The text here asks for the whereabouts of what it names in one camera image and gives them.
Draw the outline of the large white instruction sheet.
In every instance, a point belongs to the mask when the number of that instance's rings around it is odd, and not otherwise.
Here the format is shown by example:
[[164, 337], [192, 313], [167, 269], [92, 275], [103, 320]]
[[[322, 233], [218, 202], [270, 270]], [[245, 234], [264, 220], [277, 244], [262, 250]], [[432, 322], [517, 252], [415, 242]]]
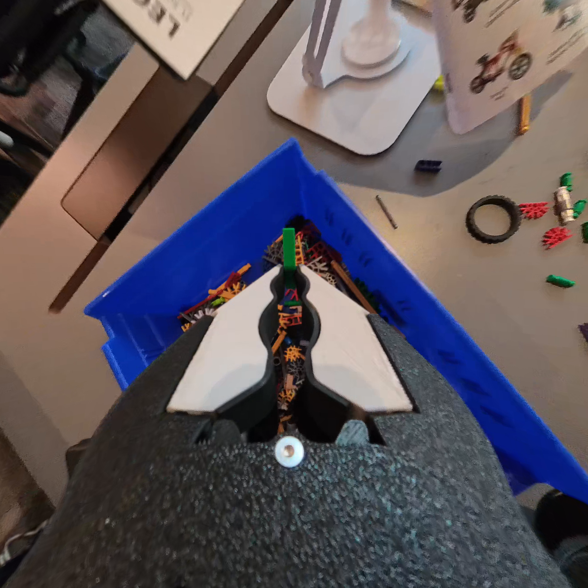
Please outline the large white instruction sheet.
[[188, 80], [243, 1], [103, 1], [159, 61]]

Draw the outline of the blue bin with square tag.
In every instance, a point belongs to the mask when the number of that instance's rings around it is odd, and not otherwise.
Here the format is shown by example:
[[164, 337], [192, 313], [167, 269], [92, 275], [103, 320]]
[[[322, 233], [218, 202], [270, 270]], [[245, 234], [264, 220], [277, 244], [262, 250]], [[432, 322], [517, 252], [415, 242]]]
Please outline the blue bin with square tag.
[[545, 483], [587, 502], [587, 474], [432, 292], [295, 139], [283, 143], [89, 303], [125, 390], [180, 337], [177, 315], [248, 262], [295, 215], [342, 254], [384, 316], [445, 377], [479, 421], [518, 495]]

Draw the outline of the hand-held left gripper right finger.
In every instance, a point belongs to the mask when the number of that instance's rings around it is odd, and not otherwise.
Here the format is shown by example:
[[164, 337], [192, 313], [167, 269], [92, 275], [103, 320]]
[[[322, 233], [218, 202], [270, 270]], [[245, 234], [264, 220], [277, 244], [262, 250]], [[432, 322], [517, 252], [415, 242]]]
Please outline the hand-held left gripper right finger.
[[295, 402], [302, 430], [334, 442], [349, 420], [364, 422], [371, 433], [376, 416], [412, 413], [414, 399], [371, 323], [377, 316], [305, 265], [295, 282], [308, 341]]

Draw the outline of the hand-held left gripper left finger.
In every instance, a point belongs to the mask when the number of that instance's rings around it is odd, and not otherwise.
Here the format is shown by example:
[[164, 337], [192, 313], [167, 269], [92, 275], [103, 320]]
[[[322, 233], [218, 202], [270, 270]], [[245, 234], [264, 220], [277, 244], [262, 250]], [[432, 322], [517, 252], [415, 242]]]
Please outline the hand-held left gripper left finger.
[[212, 320], [167, 404], [168, 414], [215, 416], [240, 432], [277, 427], [273, 342], [282, 267], [225, 303]]

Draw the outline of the thin metal pin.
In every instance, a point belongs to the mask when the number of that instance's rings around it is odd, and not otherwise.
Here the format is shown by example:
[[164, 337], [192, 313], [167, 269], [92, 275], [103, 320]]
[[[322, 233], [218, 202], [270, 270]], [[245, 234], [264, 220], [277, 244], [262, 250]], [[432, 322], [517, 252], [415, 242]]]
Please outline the thin metal pin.
[[391, 225], [391, 227], [394, 230], [398, 230], [398, 224], [395, 221], [392, 214], [390, 213], [390, 211], [389, 211], [388, 207], [386, 206], [385, 202], [383, 201], [382, 197], [379, 194], [377, 194], [375, 196], [375, 200], [376, 200], [377, 204], [379, 205], [380, 209], [382, 210], [384, 216], [386, 217], [388, 223]]

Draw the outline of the bright green toy strip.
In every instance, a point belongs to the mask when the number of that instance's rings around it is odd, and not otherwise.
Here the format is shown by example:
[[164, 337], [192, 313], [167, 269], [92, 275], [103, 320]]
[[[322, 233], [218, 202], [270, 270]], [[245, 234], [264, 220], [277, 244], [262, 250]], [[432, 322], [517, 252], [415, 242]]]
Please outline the bright green toy strip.
[[301, 302], [298, 299], [298, 290], [296, 286], [296, 233], [294, 228], [285, 227], [282, 231], [282, 248], [283, 248], [283, 275], [285, 282], [285, 296], [290, 291], [291, 299], [285, 300], [284, 305], [290, 307], [300, 307]]

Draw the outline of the white desk stand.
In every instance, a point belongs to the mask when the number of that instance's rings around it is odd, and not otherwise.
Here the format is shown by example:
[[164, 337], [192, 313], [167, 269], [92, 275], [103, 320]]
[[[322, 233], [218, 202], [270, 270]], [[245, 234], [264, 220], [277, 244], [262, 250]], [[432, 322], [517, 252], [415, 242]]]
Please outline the white desk stand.
[[363, 156], [392, 146], [440, 75], [432, 19], [392, 1], [315, 1], [266, 95], [275, 114]]

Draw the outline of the dark round object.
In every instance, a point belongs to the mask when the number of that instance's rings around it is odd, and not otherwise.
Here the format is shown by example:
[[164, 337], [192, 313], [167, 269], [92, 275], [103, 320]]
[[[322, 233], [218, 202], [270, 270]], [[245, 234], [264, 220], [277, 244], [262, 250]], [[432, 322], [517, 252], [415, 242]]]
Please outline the dark round object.
[[573, 587], [587, 587], [587, 504], [557, 489], [534, 511], [533, 527]]

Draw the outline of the pile of toy pieces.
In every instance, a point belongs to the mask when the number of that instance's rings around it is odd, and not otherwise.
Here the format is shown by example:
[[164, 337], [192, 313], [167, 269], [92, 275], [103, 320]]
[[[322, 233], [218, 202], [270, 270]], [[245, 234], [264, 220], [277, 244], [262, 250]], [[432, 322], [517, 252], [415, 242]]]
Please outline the pile of toy pieces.
[[[341, 254], [327, 244], [314, 223], [304, 217], [294, 217], [289, 226], [296, 230], [296, 265], [305, 265], [319, 277], [330, 283], [367, 311], [381, 315], [380, 303], [375, 293], [365, 282], [353, 278]], [[208, 296], [196, 305], [178, 313], [177, 320], [183, 332], [189, 330], [203, 318], [213, 317], [216, 312], [247, 288], [244, 275], [252, 265], [245, 264], [224, 280], [218, 287], [209, 290]], [[276, 432], [281, 435], [293, 430], [292, 404], [305, 382], [305, 349], [307, 343], [302, 336], [302, 308], [299, 291], [287, 287], [277, 305], [278, 323], [270, 338], [272, 360], [276, 373]]]

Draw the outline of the grey white toy rod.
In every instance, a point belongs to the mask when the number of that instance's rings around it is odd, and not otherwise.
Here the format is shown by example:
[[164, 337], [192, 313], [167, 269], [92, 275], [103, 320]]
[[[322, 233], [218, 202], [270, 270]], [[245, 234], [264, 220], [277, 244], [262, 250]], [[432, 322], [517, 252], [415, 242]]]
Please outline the grey white toy rod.
[[571, 200], [567, 186], [560, 186], [554, 195], [555, 214], [561, 227], [565, 227], [576, 220], [574, 203]]

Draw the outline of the brown wooden bench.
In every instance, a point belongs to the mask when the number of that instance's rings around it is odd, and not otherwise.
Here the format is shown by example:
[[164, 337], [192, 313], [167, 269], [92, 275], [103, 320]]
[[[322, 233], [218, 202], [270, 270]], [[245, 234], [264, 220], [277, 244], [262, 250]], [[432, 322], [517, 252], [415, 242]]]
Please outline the brown wooden bench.
[[138, 47], [1, 227], [1, 325], [60, 313], [112, 243], [116, 219], [191, 117], [212, 107], [261, 37], [217, 45], [189, 81]]

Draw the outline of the toy instruction booklet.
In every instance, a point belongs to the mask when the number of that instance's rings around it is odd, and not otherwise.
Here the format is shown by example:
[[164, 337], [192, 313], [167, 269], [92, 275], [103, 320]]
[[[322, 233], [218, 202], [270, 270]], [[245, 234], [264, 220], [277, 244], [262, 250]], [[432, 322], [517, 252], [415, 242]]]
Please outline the toy instruction booklet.
[[587, 48], [587, 1], [432, 1], [447, 119], [465, 134]]

